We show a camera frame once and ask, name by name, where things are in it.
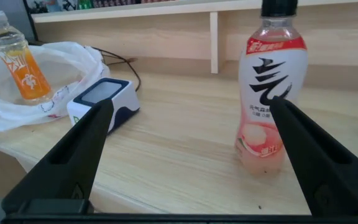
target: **white plastic bag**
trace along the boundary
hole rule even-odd
[[[66,116],[66,105],[71,99],[110,75],[100,52],[91,47],[59,42],[30,46],[30,51],[55,94],[51,101],[37,106],[20,105],[19,90],[0,59],[0,131]]]

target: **orange label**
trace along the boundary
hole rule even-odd
[[[261,52],[269,52],[273,50],[288,50],[288,49],[306,49],[306,44],[303,41],[302,37],[286,40],[286,41],[278,41],[278,42],[268,42],[257,39],[249,39],[247,44],[247,55],[253,53],[261,53]]]
[[[48,81],[27,47],[23,50],[0,52],[0,57],[11,72],[24,99],[33,100],[50,92]]]

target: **small scale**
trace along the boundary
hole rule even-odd
[[[67,103],[71,124],[74,126],[93,105],[106,98],[111,99],[114,108],[109,133],[120,127],[140,109],[134,84],[131,81],[102,78]]]

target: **wooden desk surface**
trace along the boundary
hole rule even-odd
[[[133,79],[130,72],[113,76]],[[259,178],[237,160],[235,79],[141,76],[140,113],[106,140],[93,189],[96,208],[114,212],[119,202],[139,212],[310,213],[288,158],[278,176]],[[358,156],[358,92],[304,88],[299,102]],[[63,118],[0,133],[0,150],[35,164],[70,128]]]

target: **plastic bottle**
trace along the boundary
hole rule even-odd
[[[241,121],[235,148],[252,174],[277,173],[285,149],[269,101],[281,96],[296,103],[308,67],[301,35],[292,26],[297,0],[263,0],[262,26],[241,53]]]
[[[0,57],[9,69],[25,104],[37,105],[51,99],[50,85],[35,62],[24,34],[9,25],[2,11]]]

